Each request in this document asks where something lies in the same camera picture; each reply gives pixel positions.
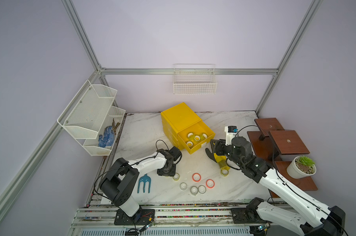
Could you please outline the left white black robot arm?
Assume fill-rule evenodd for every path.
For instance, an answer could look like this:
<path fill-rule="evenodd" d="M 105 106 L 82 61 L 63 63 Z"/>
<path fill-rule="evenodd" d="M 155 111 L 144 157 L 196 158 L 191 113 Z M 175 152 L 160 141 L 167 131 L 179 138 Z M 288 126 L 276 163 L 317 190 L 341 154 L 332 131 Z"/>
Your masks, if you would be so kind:
<path fill-rule="evenodd" d="M 173 177 L 181 158 L 182 152 L 175 146 L 171 149 L 158 149 L 142 159 L 127 161 L 119 158 L 104 175 L 99 189 L 113 205 L 137 221 L 142 214 L 142 208 L 132 196 L 137 180 L 150 172 L 156 172 L 159 176 Z"/>

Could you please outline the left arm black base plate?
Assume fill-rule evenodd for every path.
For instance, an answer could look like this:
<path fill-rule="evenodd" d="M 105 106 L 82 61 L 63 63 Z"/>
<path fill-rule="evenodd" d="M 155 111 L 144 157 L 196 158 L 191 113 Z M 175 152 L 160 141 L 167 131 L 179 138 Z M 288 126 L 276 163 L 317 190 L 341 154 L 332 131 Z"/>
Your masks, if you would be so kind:
<path fill-rule="evenodd" d="M 128 216 L 123 210 L 118 209 L 114 221 L 116 226 L 144 226 L 155 218 L 155 209 L 141 209 L 134 216 Z"/>

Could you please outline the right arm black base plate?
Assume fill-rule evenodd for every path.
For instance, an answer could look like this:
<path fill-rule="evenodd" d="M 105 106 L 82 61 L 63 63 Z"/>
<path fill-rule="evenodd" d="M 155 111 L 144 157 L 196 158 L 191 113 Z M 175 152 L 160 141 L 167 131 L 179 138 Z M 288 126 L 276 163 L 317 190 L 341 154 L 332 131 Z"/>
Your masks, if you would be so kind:
<path fill-rule="evenodd" d="M 231 215 L 234 224 L 263 224 L 265 220 L 261 219 L 255 210 L 247 208 L 232 208 Z"/>

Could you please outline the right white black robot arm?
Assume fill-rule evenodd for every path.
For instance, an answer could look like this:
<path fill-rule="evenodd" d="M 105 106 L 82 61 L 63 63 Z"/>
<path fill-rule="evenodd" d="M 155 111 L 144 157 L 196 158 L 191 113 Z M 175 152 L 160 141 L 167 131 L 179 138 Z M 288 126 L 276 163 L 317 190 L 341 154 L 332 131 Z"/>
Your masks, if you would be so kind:
<path fill-rule="evenodd" d="M 347 234 L 345 212 L 341 208 L 329 207 L 295 186 L 270 163 L 253 155 L 251 143 L 246 138 L 234 137 L 230 144 L 223 139 L 212 139 L 210 146 L 206 153 L 211 158 L 225 156 L 237 165 L 238 171 L 277 194 L 295 210 L 291 212 L 255 197 L 245 210 L 248 219 L 272 222 L 299 236 Z"/>

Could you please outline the yellow top drawer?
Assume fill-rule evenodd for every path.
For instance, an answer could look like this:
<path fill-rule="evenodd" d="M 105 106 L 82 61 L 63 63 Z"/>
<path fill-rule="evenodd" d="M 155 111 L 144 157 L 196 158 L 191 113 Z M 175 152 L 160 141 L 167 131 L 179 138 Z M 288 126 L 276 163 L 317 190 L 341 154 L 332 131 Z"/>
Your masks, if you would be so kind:
<path fill-rule="evenodd" d="M 178 133 L 178 141 L 189 154 L 193 154 L 206 146 L 214 137 L 215 133 L 203 121 L 197 122 Z"/>

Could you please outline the yellow plastic drawer cabinet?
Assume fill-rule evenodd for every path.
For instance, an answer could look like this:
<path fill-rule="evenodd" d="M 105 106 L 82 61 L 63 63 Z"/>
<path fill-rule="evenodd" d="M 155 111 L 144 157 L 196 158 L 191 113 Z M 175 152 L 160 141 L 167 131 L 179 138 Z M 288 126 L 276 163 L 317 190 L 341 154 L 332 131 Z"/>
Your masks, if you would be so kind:
<path fill-rule="evenodd" d="M 181 137 L 179 133 L 202 121 L 184 102 L 161 112 L 161 120 L 165 135 L 180 150 L 187 150 L 188 146 L 184 140 L 187 135 Z"/>

